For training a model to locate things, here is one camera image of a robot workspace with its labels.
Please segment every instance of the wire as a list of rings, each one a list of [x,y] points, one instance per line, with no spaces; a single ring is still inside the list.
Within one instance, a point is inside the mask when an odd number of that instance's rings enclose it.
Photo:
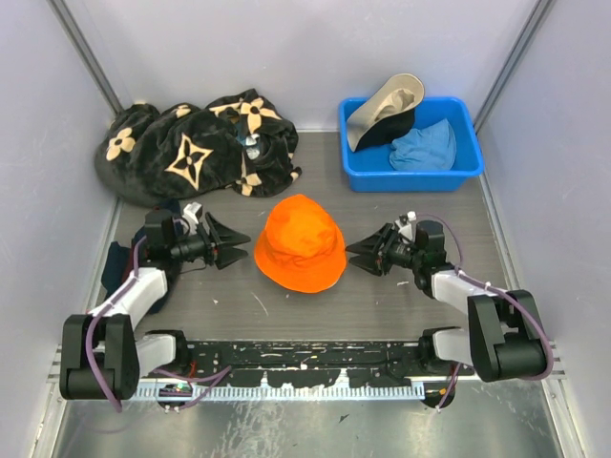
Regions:
[[[483,281],[479,281],[472,277],[469,277],[462,270],[458,272],[458,277],[463,279],[467,283],[472,284],[473,286],[488,290],[491,293],[495,293],[496,295],[503,298],[505,301],[510,303],[519,313],[521,313],[522,317],[524,317],[524,319],[526,319],[526,321],[533,327],[533,329],[535,329],[535,332],[537,332],[539,339],[541,340],[541,344],[543,345],[543,352],[545,353],[545,360],[547,364],[545,366],[545,370],[541,372],[540,374],[533,376],[533,377],[522,377],[522,379],[523,380],[543,380],[545,377],[550,375],[552,373],[552,370],[554,370],[554,350],[552,349],[552,346],[550,345],[549,339],[545,335],[545,331],[543,330],[541,325],[538,323],[538,321],[535,320],[535,317],[533,317],[533,315],[531,315],[529,311],[526,310],[524,305],[516,301],[514,298],[512,298],[509,294],[507,294],[502,289],[498,289],[494,286],[484,283]]]
[[[203,399],[204,397],[206,397],[208,395],[208,393],[210,391],[212,391],[212,388],[214,388],[216,385],[218,385],[221,380],[231,371],[231,366],[229,365],[228,367],[226,367],[225,369],[223,369],[221,372],[219,372],[217,374],[217,379],[209,386],[207,387],[200,396],[198,396],[195,399],[192,399],[191,401],[189,401],[188,403],[182,405],[179,407],[179,410],[185,410],[186,408],[195,406],[199,401],[201,401],[201,399]]]
[[[450,224],[448,224],[447,221],[445,221],[444,219],[436,215],[431,215],[428,213],[418,213],[416,214],[416,216],[419,218],[423,217],[423,218],[437,219],[444,226],[446,226],[446,228],[448,229],[448,232],[450,232],[450,234],[452,235],[454,239],[454,244],[456,245],[456,248],[458,249],[458,264],[454,266],[454,270],[456,271],[456,275],[460,279],[463,279],[464,281],[466,281],[467,283],[475,287],[484,289],[486,291],[490,291],[491,293],[494,293],[498,295],[499,297],[503,298],[505,301],[510,303],[522,315],[522,317],[524,317],[524,319],[535,329],[535,332],[537,332],[538,337],[541,341],[541,345],[543,346],[543,352],[545,353],[545,360],[546,360],[545,370],[543,370],[543,372],[541,372],[540,374],[534,377],[522,377],[522,380],[543,380],[545,377],[550,375],[552,373],[552,370],[554,369],[554,350],[552,349],[552,346],[550,345],[550,341],[547,338],[547,335],[545,334],[543,327],[538,323],[537,320],[535,320],[535,317],[531,315],[531,313],[526,309],[526,307],[524,307],[521,303],[516,301],[514,298],[512,298],[509,294],[507,294],[502,289],[496,288],[490,285],[488,282],[479,281],[477,279],[474,279],[473,277],[470,277],[462,270],[462,264],[464,261],[462,246],[460,242],[458,241],[458,237],[456,236],[456,233],[454,232],[454,230],[452,229]]]
[[[458,237],[456,236],[455,231],[452,229],[452,227],[450,226],[450,224],[448,224],[447,221],[445,221],[443,218],[438,217],[437,215],[432,215],[430,213],[418,213],[416,214],[416,216],[418,218],[420,217],[424,217],[424,218],[433,218],[433,219],[437,219],[439,222],[441,222],[444,226],[446,226],[446,228],[448,229],[448,232],[450,232],[450,234],[452,235],[452,238],[454,239],[454,245],[456,245],[456,249],[458,250],[458,264],[456,265],[458,268],[462,267],[462,264],[465,260],[465,257],[463,255],[463,251],[462,251],[462,246],[460,245],[460,242],[458,241]]]
[[[104,376],[102,375],[102,371],[99,370],[99,366],[97,365],[97,361],[95,360],[94,332],[95,332],[95,329],[97,328],[97,324],[102,319],[102,317],[104,317],[104,315],[111,308],[113,308],[116,302],[118,302],[123,296],[125,296],[130,291],[130,289],[132,289],[132,287],[134,287],[134,285],[137,283],[138,252],[140,249],[140,245],[144,243],[145,240],[146,240],[146,236],[140,239],[134,246],[134,276],[130,278],[125,284],[121,285],[118,291],[111,297],[108,304],[106,304],[106,306],[104,306],[99,311],[99,313],[95,316],[95,318],[89,324],[89,328],[87,329],[87,334],[85,335],[85,353],[87,355],[87,363],[89,363],[89,367],[92,369],[92,372],[94,373],[94,377],[97,380],[97,384],[99,385],[100,389],[104,393],[104,396],[106,396],[106,399],[108,399],[108,401],[111,403],[111,405],[113,406],[113,408],[116,410],[117,413],[120,413],[123,410],[123,407],[121,406],[120,400],[116,398],[115,394],[113,394],[113,391],[106,383],[106,379],[104,379]]]
[[[179,275],[188,274],[189,272],[195,272],[196,270],[206,270],[206,266],[204,265],[203,267],[196,267],[193,269],[183,270],[182,272],[179,273]]]
[[[460,366],[462,366],[461,363],[456,363],[456,366],[454,370],[452,371],[452,377],[450,378],[450,383],[448,384],[448,388],[446,389],[446,392],[444,393],[442,398],[439,400],[439,404],[435,406],[437,411],[440,411],[441,408],[446,404],[446,401],[448,401],[448,397],[454,390],[454,387],[456,386],[456,382],[458,382],[458,371],[460,371]]]
[[[159,375],[165,375],[166,377],[172,377],[173,379],[181,380],[183,382],[191,382],[192,384],[202,384],[204,382],[210,382],[210,381],[216,380],[217,378],[221,376],[221,372],[219,372],[218,374],[210,375],[208,377],[193,379],[191,377],[182,377],[179,374],[175,374],[174,372],[170,372],[165,369],[155,369],[153,372]]]
[[[179,221],[182,221],[186,226],[186,227],[182,226],[182,234],[184,236],[188,236],[189,232],[191,232],[191,225],[189,224],[189,221],[183,215],[174,217],[174,222],[179,222]]]
[[[99,369],[99,366],[97,365],[97,361],[95,360],[94,333],[95,333],[95,329],[97,328],[97,325],[99,324],[99,321],[104,317],[104,315],[111,308],[113,308],[113,306],[115,306],[115,304],[123,296],[125,296],[129,292],[129,290],[132,289],[132,287],[137,283],[137,277],[139,273],[139,265],[138,265],[139,250],[140,250],[140,246],[142,245],[142,243],[144,243],[144,241],[146,241],[146,236],[140,239],[134,246],[134,276],[130,278],[129,281],[127,281],[125,284],[123,284],[118,289],[115,296],[112,297],[110,301],[108,302],[108,304],[106,304],[106,306],[104,306],[99,311],[99,313],[94,317],[94,319],[92,320],[92,322],[89,325],[89,328],[87,329],[87,334],[85,336],[85,353],[87,354],[87,362],[89,363],[89,366],[92,369],[92,372],[94,373],[95,380],[97,381],[97,384],[99,385],[100,389],[104,393],[104,396],[106,396],[106,399],[108,399],[108,401],[111,403],[111,405],[113,406],[113,408],[115,409],[117,413],[121,413],[121,411],[123,410],[123,407],[121,405],[120,400],[116,398],[115,394],[113,393],[111,388],[106,383],[106,380],[104,379],[104,376],[102,375],[102,372]],[[216,386],[230,370],[231,370],[231,366],[226,367],[223,371],[219,372],[216,375],[213,375],[210,377],[199,378],[199,379],[182,377],[179,374],[175,374],[175,373],[163,370],[163,369],[157,369],[154,372],[165,375],[167,377],[173,377],[178,380],[183,380],[189,383],[201,383],[201,382],[213,381],[213,384],[210,385],[210,387],[212,387],[212,386]],[[201,396],[199,396],[199,398],[197,398],[197,401],[199,401],[208,392],[209,392],[209,389],[206,390]]]

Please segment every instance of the bucket hat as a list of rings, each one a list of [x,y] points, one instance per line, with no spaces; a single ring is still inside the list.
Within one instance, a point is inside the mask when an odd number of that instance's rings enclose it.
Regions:
[[[286,289],[318,293],[333,286],[346,268],[344,237],[317,202],[293,196],[269,214],[255,246],[255,262]]]

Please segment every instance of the plastic bin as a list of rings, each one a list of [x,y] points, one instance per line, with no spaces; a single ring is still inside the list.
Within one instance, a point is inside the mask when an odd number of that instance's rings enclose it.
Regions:
[[[447,171],[397,171],[390,166],[390,145],[353,153],[348,146],[346,121],[366,98],[348,98],[340,105],[342,161],[350,188],[357,193],[389,192],[450,192],[458,189],[467,178],[484,171],[474,126],[464,102],[454,97],[427,97],[416,107],[416,129],[429,127],[447,118],[456,137],[456,159]]]

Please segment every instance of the white panel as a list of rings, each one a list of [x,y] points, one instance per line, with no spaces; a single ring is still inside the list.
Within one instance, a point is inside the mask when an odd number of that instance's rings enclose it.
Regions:
[[[524,285],[592,456],[609,456],[611,3],[557,2],[480,133]]]
[[[112,212],[93,167],[111,113],[47,2],[3,2],[0,61],[0,454],[22,457]]]
[[[482,105],[535,0],[69,0],[124,104],[256,87],[302,129],[412,72]]]

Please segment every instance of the gray floor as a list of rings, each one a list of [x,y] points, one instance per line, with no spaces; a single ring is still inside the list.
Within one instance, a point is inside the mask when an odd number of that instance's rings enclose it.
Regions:
[[[106,403],[72,403],[58,439],[53,458],[561,456],[539,384],[521,381],[461,382],[440,414],[386,401],[202,403],[178,415],[152,403],[126,403],[121,415]]]
[[[452,194],[355,194],[341,168],[336,134],[302,135],[295,162],[304,175],[277,198],[244,198],[224,190],[199,201],[221,222],[253,239],[274,204],[297,193],[318,200],[334,216],[346,243],[370,235],[407,210],[437,214],[460,237],[465,269],[503,285],[476,180]],[[125,206],[116,238],[127,244],[145,213]],[[252,253],[252,247],[246,249]],[[455,260],[450,240],[447,248]],[[376,278],[349,266],[331,290],[301,295],[268,280],[249,258],[222,272],[185,274],[165,309],[146,317],[138,331],[177,328],[189,339],[413,340],[428,327],[465,323],[451,307],[427,299],[411,280],[409,272],[398,268]],[[127,407],[119,416],[107,403],[70,403],[54,456],[560,456],[540,384],[522,381],[460,382],[456,400],[438,415],[419,402],[383,401],[202,403],[179,416],[162,415],[152,403]],[[83,418],[85,426],[79,426]],[[131,427],[118,434],[91,431],[125,425]]]
[[[232,190],[198,199],[204,209],[231,228],[256,240],[269,211],[281,199],[305,194],[335,218],[346,243],[371,235],[408,210],[441,216],[464,246],[465,268],[477,278],[503,285],[495,242],[477,180],[451,194],[358,194],[342,170],[336,134],[302,134],[295,163],[303,176],[275,198],[245,198]],[[142,225],[146,209],[126,205],[116,238],[128,244]],[[254,242],[245,249],[252,254]],[[456,251],[447,239],[451,260]],[[197,266],[185,264],[184,269]],[[206,269],[179,279],[161,313],[143,320],[139,332],[183,329],[189,339],[417,339],[427,327],[461,325],[464,317],[432,301],[411,282],[411,273],[393,268],[384,278],[349,266],[327,292],[304,295],[285,291],[265,277],[252,257],[223,271]],[[255,296],[261,300],[263,310]]]

